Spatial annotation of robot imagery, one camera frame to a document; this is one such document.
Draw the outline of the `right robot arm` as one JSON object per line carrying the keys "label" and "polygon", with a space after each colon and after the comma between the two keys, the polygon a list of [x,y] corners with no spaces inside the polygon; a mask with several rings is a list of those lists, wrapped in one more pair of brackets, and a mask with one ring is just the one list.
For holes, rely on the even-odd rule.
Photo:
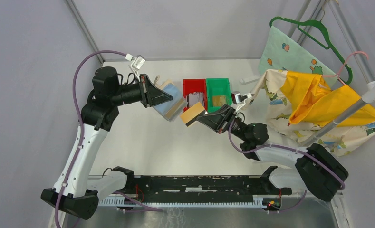
{"label": "right robot arm", "polygon": [[320,200],[331,201],[338,191],[345,188],[348,171],[320,144],[289,147],[272,143],[266,124],[246,124],[229,105],[213,113],[202,111],[195,120],[218,134],[227,132],[229,139],[233,136],[241,139],[241,144],[232,143],[232,146],[246,158],[277,164],[260,181],[264,193],[296,188],[309,191]]}

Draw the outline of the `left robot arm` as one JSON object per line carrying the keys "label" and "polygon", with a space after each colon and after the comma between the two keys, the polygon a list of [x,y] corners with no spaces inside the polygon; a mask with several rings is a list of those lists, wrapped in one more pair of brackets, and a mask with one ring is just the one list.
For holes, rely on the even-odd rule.
{"label": "left robot arm", "polygon": [[97,152],[119,114],[118,107],[136,102],[153,107],[173,100],[146,74],[129,85],[120,84],[118,77],[116,69],[109,66],[95,72],[93,90],[84,107],[78,109],[80,125],[69,159],[58,181],[41,194],[47,204],[80,219],[90,219],[99,202],[112,193],[121,190],[127,194],[135,188],[134,172],[122,167],[95,183],[88,178]]}

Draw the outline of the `white cards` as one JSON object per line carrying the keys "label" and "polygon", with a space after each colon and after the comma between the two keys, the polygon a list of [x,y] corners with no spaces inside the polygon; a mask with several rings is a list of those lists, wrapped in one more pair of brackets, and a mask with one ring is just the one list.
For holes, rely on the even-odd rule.
{"label": "white cards", "polygon": [[190,108],[194,106],[196,103],[200,103],[202,106],[205,106],[205,95],[204,92],[193,92],[189,93],[186,96],[187,100],[187,107]]}

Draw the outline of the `green plastic bin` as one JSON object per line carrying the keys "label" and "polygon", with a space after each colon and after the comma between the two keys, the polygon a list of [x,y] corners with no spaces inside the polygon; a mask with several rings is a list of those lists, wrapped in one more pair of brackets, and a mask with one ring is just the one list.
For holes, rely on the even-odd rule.
{"label": "green plastic bin", "polygon": [[232,104],[230,82],[228,78],[207,78],[207,98],[208,98],[208,109],[209,113],[215,112],[220,107],[212,106],[212,96],[214,95],[225,95],[227,97],[227,105]]}

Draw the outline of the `red plastic bin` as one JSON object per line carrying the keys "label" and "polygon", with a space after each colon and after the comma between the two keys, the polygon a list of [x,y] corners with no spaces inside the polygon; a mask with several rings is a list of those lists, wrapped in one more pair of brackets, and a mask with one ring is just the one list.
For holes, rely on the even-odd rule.
{"label": "red plastic bin", "polygon": [[206,79],[184,79],[183,80],[183,97],[188,101],[188,94],[203,93],[203,106],[208,109],[207,85]]}

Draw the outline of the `clear plastic box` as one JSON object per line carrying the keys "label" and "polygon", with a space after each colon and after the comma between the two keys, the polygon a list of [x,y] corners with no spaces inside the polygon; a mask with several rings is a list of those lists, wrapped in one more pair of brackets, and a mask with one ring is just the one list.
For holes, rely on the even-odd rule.
{"label": "clear plastic box", "polygon": [[247,84],[254,83],[254,82],[258,81],[259,79],[260,79],[259,75],[248,76],[248,77],[241,78],[240,83],[242,85],[247,85]]}

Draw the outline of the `dinosaur print cloth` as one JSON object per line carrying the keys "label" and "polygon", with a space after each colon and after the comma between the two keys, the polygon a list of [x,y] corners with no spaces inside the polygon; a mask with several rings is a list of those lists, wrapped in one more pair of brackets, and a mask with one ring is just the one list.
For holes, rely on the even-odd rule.
{"label": "dinosaur print cloth", "polygon": [[[256,83],[251,93],[257,97],[261,89],[269,99],[266,124],[278,133],[296,141],[304,142],[323,127],[309,122],[289,124],[291,103],[280,88],[288,71],[269,69]],[[347,155],[375,135],[375,109],[367,104],[316,142],[331,149],[336,156]]]}

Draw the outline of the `green patterned cloth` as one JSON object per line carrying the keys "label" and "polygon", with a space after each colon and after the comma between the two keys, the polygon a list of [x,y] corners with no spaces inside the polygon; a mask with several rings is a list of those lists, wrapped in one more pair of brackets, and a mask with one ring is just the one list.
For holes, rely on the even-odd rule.
{"label": "green patterned cloth", "polygon": [[275,26],[270,28],[258,64],[260,75],[268,69],[324,75],[324,80],[329,86],[333,86],[337,81],[331,69]]}

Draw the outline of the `yellow cloth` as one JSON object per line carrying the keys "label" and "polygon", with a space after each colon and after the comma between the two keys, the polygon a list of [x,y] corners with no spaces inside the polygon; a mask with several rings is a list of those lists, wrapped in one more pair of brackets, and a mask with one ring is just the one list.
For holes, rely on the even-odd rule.
{"label": "yellow cloth", "polygon": [[324,127],[361,98],[348,85],[331,90],[322,75],[292,71],[280,90],[291,103],[290,125],[309,122]]}

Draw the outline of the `green clothes hanger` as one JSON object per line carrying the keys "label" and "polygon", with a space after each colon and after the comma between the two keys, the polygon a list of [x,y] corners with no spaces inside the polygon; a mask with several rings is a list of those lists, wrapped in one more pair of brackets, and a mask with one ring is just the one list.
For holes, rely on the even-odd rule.
{"label": "green clothes hanger", "polygon": [[[349,85],[352,82],[352,80],[353,80],[353,71],[352,71],[352,68],[348,66],[348,64],[346,63],[346,61],[343,58],[343,56],[339,53],[339,51],[337,50],[337,48],[331,42],[330,36],[329,36],[329,32],[328,32],[326,26],[321,21],[318,21],[318,20],[315,20],[315,19],[309,19],[309,20],[306,20],[306,21],[297,21],[297,20],[293,20],[293,19],[288,19],[288,18],[283,18],[283,17],[277,16],[277,17],[273,17],[270,20],[269,26],[272,27],[273,22],[276,21],[276,20],[281,20],[281,21],[289,22],[291,24],[296,25],[297,30],[299,30],[302,34],[304,34],[305,36],[307,36],[308,38],[310,38],[311,40],[313,40],[314,42],[316,42],[322,48],[324,48],[325,50],[331,49],[331,51],[335,54],[335,56],[343,64],[343,67],[347,70],[348,79],[346,81],[344,81],[344,83],[346,83],[347,85]],[[317,30],[319,30],[321,32],[321,34],[323,36],[323,39],[325,40],[325,42],[326,42],[327,45],[324,45],[319,40],[317,40],[316,38],[314,38],[313,36],[311,36],[308,32],[306,32],[305,30],[303,30],[301,28],[301,26],[310,26],[310,27],[314,27]]]}

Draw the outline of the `metal rack pole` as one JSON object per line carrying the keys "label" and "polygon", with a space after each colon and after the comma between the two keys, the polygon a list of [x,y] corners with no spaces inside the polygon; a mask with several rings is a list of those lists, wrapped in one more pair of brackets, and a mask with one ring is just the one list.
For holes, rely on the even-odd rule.
{"label": "metal rack pole", "polygon": [[340,123],[342,123],[345,119],[349,118],[355,112],[375,101],[375,81],[368,83],[368,91],[361,96],[361,98],[352,104],[349,108],[347,108],[342,114],[338,117],[330,121],[327,125],[323,128],[318,130],[312,136],[307,138],[304,142],[300,145],[303,147],[309,147],[312,143],[316,142],[319,138],[323,135],[327,134],[329,131],[337,127]]}

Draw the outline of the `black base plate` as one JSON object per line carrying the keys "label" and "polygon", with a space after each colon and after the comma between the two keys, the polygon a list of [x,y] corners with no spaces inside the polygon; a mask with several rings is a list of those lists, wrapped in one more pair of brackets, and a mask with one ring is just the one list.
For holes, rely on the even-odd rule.
{"label": "black base plate", "polygon": [[244,203],[253,196],[272,198],[292,194],[274,187],[264,177],[238,176],[134,176],[120,192],[137,195],[143,203]]}

